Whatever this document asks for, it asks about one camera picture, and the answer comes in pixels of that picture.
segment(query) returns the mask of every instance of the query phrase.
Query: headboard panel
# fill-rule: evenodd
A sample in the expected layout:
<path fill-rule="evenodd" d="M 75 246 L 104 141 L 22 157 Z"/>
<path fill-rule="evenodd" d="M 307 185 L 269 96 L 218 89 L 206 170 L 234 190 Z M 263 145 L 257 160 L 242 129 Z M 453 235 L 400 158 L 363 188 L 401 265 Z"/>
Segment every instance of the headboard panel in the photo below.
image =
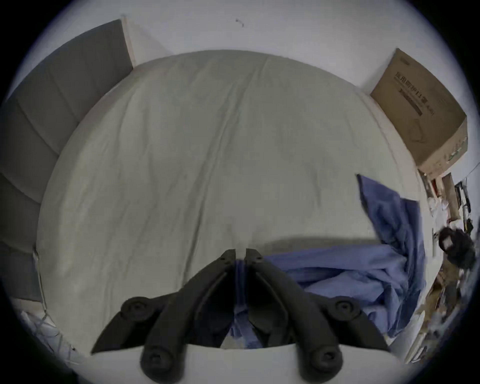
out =
<path fill-rule="evenodd" d="M 131 70 L 122 23 L 115 20 L 47 56 L 1 107 L 0 241 L 12 249 L 9 255 L 32 252 L 60 152 L 88 111 Z"/>

